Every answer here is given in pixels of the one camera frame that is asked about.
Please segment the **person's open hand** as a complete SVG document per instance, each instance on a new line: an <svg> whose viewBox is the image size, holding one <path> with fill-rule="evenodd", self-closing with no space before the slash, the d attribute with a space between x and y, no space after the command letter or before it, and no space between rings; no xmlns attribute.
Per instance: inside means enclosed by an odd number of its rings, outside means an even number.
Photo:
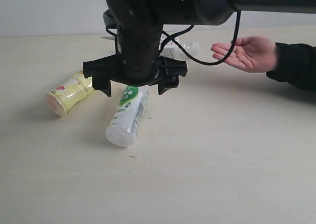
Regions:
<svg viewBox="0 0 316 224"><path fill-rule="evenodd" d="M224 63L248 73L274 71L278 63L276 43L260 36L238 38Z"/></svg>

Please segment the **black sleeved forearm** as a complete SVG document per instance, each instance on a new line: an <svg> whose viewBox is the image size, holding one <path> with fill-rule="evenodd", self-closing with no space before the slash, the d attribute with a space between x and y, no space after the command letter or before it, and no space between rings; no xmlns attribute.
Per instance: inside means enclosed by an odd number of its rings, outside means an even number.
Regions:
<svg viewBox="0 0 316 224"><path fill-rule="evenodd" d="M277 65L266 76L277 82L316 91L316 48L308 44L276 43Z"/></svg>

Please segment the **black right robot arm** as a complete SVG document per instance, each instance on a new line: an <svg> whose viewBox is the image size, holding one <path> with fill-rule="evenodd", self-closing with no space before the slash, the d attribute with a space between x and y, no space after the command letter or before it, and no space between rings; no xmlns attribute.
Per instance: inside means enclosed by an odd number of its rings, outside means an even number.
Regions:
<svg viewBox="0 0 316 224"><path fill-rule="evenodd" d="M314 14L316 0L106 0L107 29L117 31L115 54L83 63L93 88L111 95L111 83L158 86L163 94L187 74L184 61L161 56L164 25L218 26L242 11Z"/></svg>

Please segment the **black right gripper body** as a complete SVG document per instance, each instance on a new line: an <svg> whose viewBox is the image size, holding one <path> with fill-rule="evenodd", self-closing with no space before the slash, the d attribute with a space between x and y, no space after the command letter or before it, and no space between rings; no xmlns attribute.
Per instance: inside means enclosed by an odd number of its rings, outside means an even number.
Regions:
<svg viewBox="0 0 316 224"><path fill-rule="evenodd" d="M83 75L93 82L115 81L132 86L155 85L187 74L187 63L159 55L162 27L148 32L118 26L115 54L83 62Z"/></svg>

